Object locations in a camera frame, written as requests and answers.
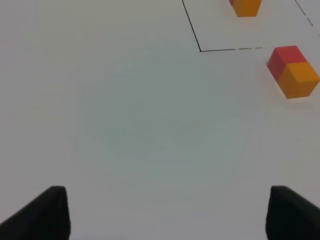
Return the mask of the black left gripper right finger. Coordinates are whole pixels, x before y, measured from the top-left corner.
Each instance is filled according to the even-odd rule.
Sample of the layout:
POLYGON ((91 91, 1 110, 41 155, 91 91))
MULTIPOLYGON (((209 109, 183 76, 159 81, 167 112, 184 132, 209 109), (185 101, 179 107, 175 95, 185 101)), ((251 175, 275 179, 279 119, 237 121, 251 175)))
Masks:
POLYGON ((269 240, 318 240, 320 208, 287 186, 270 189, 265 221, 269 240))

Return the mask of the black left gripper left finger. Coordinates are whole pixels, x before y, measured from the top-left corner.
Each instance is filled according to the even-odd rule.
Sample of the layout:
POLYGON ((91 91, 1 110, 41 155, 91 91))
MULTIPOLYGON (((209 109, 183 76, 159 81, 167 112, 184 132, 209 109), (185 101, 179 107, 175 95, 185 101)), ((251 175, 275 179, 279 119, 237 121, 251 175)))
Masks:
POLYGON ((2 240, 68 240, 71 219, 65 186, 51 186, 0 224, 2 240))

